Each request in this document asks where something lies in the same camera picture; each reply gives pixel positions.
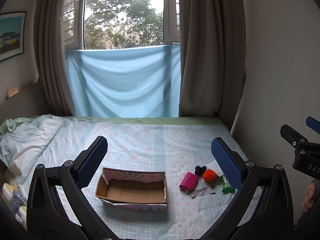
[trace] orange fluffy ball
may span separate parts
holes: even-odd
[[[213,170],[207,169],[202,175],[202,177],[204,178],[204,181],[211,182],[215,180],[218,176]]]

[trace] gray curtain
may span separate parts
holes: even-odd
[[[39,79],[52,114],[72,115],[74,106],[64,69],[63,2],[37,0],[34,50]]]
[[[231,130],[245,75],[243,0],[179,1],[179,116],[216,116]]]

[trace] white wall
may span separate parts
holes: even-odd
[[[295,220],[311,178],[294,170],[294,148],[280,136],[283,124],[312,142],[305,125],[320,120],[320,10],[314,0],[244,0],[247,80],[233,137],[260,166],[285,167]]]
[[[35,83],[38,78],[33,50],[33,18],[36,0],[7,0],[2,13],[26,11],[24,54],[0,62],[0,105],[9,86],[19,90]]]

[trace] picture frame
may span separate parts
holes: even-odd
[[[0,62],[24,53],[27,12],[0,14]]]

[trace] bedspread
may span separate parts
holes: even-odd
[[[108,140],[108,153],[89,186],[82,192],[103,221],[123,239],[190,239],[201,237],[220,217],[234,194],[221,192],[191,199],[181,194],[179,184],[187,171],[196,165],[214,161],[211,141],[222,137],[228,146],[247,160],[238,144],[223,125],[136,125],[127,123],[81,121],[44,115],[29,124],[20,124],[6,132],[0,142],[0,158],[16,176],[22,194],[27,197],[38,163],[45,167],[74,160],[97,136]],[[146,212],[104,204],[95,197],[102,167],[165,171],[169,190],[167,211]],[[77,219],[61,187],[57,187],[69,218]],[[252,215],[261,189],[257,188],[241,223]]]

